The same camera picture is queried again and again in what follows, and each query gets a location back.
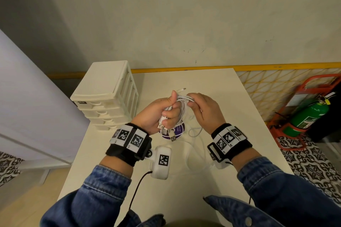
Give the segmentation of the red extinguisher stand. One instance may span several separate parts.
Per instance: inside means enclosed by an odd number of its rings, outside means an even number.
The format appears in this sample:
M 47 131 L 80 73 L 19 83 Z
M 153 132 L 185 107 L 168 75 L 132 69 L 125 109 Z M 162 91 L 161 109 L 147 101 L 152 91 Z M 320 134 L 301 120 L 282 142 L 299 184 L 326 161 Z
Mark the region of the red extinguisher stand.
M 329 111 L 333 89 L 341 83 L 341 73 L 320 74 L 307 78 L 275 112 L 267 127 L 283 151 L 302 151 L 302 136 Z

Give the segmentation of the black right wristband with markers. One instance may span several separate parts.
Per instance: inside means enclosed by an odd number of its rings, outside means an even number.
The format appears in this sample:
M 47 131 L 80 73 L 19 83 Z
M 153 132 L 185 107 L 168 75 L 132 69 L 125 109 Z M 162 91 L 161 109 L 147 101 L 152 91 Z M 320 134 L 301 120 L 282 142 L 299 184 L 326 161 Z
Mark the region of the black right wristband with markers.
M 247 136 L 229 123 L 219 126 L 211 134 L 212 142 L 207 146 L 217 169 L 224 169 L 232 164 L 232 159 L 241 152 L 252 148 Z

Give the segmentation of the white plastic drawer unit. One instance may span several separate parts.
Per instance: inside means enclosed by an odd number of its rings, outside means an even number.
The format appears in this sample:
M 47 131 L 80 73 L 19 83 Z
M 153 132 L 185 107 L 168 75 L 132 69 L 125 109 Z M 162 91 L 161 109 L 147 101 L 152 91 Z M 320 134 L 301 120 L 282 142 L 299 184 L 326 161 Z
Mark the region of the white plastic drawer unit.
M 129 123 L 139 93 L 128 61 L 94 62 L 70 100 L 98 131 L 115 131 Z

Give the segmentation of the white cabinet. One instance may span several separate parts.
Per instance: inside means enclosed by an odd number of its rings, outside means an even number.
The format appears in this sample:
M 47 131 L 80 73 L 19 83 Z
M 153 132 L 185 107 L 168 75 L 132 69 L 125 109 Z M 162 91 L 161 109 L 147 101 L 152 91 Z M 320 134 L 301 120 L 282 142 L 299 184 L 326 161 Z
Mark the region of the white cabinet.
M 0 151 L 73 163 L 89 120 L 0 30 Z

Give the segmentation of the person's left forearm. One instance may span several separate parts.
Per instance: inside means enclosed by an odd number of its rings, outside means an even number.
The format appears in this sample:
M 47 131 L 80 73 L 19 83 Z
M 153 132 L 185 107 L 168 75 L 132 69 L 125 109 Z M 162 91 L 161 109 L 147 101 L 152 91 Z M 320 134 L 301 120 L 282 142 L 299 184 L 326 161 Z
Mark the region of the person's left forearm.
M 59 199 L 40 227 L 114 227 L 131 183 L 133 166 L 105 156 L 81 187 Z

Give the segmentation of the green fire extinguisher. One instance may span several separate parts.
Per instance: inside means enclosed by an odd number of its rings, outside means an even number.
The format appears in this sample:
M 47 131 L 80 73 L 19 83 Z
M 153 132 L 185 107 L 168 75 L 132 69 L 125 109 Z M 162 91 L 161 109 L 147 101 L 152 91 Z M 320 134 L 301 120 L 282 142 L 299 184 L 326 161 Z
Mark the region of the green fire extinguisher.
M 318 96 L 302 102 L 289 117 L 282 132 L 289 137 L 297 137 L 329 111 L 330 98 Z

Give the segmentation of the person's right hand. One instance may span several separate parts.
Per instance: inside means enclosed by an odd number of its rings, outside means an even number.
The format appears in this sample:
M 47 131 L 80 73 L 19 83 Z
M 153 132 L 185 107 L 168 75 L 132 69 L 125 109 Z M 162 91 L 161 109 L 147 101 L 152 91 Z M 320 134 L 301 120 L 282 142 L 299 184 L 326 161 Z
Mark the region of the person's right hand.
M 202 94 L 203 96 L 203 109 L 202 115 L 195 115 L 199 125 L 208 134 L 212 134 L 218 127 L 226 123 L 226 120 L 221 112 L 218 103 L 211 97 Z

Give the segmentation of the person's right forearm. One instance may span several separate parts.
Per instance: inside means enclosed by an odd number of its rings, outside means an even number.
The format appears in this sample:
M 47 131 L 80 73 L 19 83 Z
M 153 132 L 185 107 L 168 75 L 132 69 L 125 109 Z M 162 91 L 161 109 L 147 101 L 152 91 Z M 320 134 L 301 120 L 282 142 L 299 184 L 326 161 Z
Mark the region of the person's right forearm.
M 257 208 L 285 227 L 341 227 L 341 207 L 302 177 L 288 174 L 254 148 L 232 159 Z

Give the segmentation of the purple round tape roll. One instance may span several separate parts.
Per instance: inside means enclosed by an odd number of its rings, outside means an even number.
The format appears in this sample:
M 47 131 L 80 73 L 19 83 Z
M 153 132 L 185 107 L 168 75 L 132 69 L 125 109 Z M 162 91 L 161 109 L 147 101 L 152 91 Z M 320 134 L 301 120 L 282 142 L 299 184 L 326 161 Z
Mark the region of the purple round tape roll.
M 160 134 L 164 139 L 176 141 L 185 132 L 185 124 L 182 123 L 172 129 L 160 129 Z

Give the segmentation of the person's left hand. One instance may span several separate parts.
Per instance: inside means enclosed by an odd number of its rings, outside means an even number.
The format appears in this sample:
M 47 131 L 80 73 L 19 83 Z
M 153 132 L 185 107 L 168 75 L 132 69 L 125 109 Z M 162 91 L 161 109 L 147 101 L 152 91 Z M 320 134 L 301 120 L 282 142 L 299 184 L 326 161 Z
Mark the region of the person's left hand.
M 160 117 L 166 117 L 162 124 L 167 129 L 172 129 L 177 124 L 181 114 L 181 103 L 178 102 L 178 108 L 167 107 L 168 98 L 160 98 L 138 113 L 131 121 L 134 126 L 143 129 L 148 135 L 154 135 L 159 132 Z

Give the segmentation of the black wristband with markers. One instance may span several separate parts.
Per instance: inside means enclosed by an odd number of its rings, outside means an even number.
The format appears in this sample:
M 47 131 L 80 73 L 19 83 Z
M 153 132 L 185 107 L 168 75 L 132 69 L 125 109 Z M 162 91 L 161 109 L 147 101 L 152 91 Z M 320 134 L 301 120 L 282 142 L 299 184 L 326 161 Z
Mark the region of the black wristband with markers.
M 211 134 L 212 142 L 207 146 L 217 169 L 224 169 L 232 164 L 232 159 L 241 152 L 252 148 L 247 136 L 229 123 L 219 126 Z
M 141 127 L 127 123 L 116 130 L 106 151 L 107 156 L 117 157 L 130 166 L 144 160 L 151 149 L 152 138 Z

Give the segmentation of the blue denim jacket front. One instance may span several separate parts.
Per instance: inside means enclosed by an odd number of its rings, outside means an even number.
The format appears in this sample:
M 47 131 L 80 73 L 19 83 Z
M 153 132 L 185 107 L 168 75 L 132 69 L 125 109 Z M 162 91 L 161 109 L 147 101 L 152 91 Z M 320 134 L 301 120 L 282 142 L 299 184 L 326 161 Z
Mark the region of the blue denim jacket front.
M 229 196 L 209 195 L 203 197 L 205 203 L 219 212 L 233 227 L 272 227 L 276 221 L 254 206 Z M 224 227 L 218 222 L 200 218 L 185 218 L 167 222 L 161 213 L 141 221 L 139 216 L 129 210 L 117 227 Z

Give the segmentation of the black left wristband with markers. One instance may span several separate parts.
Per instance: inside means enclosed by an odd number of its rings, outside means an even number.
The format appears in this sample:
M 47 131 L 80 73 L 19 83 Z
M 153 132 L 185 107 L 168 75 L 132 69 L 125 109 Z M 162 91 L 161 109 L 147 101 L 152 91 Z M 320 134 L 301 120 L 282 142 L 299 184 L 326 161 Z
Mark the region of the black left wristband with markers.
M 116 130 L 106 151 L 107 156 L 117 157 L 130 166 L 144 160 L 151 149 L 152 138 L 141 127 L 127 123 Z

